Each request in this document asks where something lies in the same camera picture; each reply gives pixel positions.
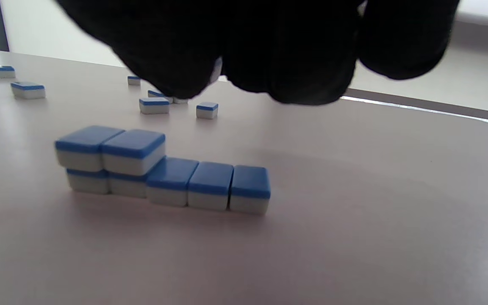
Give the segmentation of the person's right hand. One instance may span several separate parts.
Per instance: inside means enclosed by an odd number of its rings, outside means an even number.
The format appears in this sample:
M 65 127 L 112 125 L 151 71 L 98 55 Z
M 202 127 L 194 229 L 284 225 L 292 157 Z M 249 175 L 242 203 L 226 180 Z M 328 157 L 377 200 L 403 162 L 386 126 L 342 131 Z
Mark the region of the person's right hand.
M 449 45 L 457 0 L 60 0 L 85 33 L 135 75 L 180 99 L 215 62 L 239 89 L 324 105 L 356 63 L 393 80 L 425 75 Z

